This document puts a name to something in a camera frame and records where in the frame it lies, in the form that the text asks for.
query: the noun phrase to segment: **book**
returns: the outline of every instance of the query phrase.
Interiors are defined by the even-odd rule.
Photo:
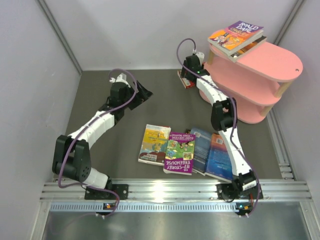
[[[225,29],[213,33],[208,38],[208,42],[227,56],[230,56],[260,38],[263,33],[263,28],[263,26],[237,21]]]
[[[170,132],[163,167],[166,174],[192,174],[195,139],[194,134]]]
[[[181,77],[181,70],[178,70],[178,77],[180,78],[182,85],[184,86],[185,89],[194,87],[196,84],[192,81],[189,81],[186,78]]]
[[[192,170],[205,175],[212,133],[196,127],[192,128],[190,133],[195,135]]]
[[[147,124],[138,162],[163,166],[171,128]]]
[[[219,134],[212,134],[205,175],[228,183],[231,183],[233,179],[232,165],[227,147]]]
[[[256,49],[258,46],[263,44],[266,40],[267,40],[267,37],[266,36],[262,36],[262,37],[258,38],[257,40],[253,41],[252,43],[249,43],[247,46],[245,46],[245,47],[241,48],[240,50],[236,51],[231,56],[227,56],[227,57],[228,57],[228,59],[230,59],[232,62],[235,63],[240,58],[245,56],[247,53],[249,53],[250,51]]]

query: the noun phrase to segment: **blue book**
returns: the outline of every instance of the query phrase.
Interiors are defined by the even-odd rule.
[[[205,175],[212,133],[196,127],[192,128],[190,133],[195,135],[192,170]]]
[[[219,134],[214,133],[212,135],[205,175],[228,183],[231,183],[233,179],[230,157],[226,145]]]

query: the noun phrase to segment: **wooden dowel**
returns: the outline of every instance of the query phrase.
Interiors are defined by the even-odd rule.
[[[208,57],[208,61],[206,61],[207,64],[211,65],[212,61],[214,60],[214,56],[215,54],[211,51],[210,49],[210,53],[209,53],[209,57]]]
[[[271,105],[271,106],[265,106],[262,111],[260,112],[260,115],[265,117],[267,116],[267,114],[270,112],[270,110],[272,109],[274,105]]]
[[[276,98],[280,98],[292,83],[293,81],[282,83],[281,86],[278,88],[278,90],[275,92],[274,96]]]

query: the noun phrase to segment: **pink shelving unit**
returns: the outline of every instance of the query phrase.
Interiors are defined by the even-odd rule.
[[[211,44],[210,50],[204,67],[218,87],[236,99],[238,119],[248,124],[261,122],[303,71],[294,53],[269,42],[235,63]]]

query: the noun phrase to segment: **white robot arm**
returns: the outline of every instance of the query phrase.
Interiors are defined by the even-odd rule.
[[[211,124],[213,128],[222,136],[232,165],[233,181],[232,185],[238,192],[246,191],[257,185],[256,177],[243,158],[244,153],[238,137],[237,127],[233,130],[234,108],[230,98],[218,90],[209,72],[204,69],[203,60],[205,55],[201,52],[188,56],[183,65],[192,72],[197,73],[201,78],[182,68],[180,77],[196,83],[212,105]]]
[[[120,74],[117,79],[111,78],[110,82],[112,83],[110,96],[95,115],[79,130],[57,138],[52,163],[52,171],[58,175],[67,149],[73,141],[76,141],[67,156],[62,175],[98,189],[108,189],[112,183],[109,184],[111,180],[106,174],[91,167],[90,148],[106,131],[118,123],[127,107],[133,110],[152,95],[152,92],[136,81],[138,92],[133,97],[134,90],[124,74]]]

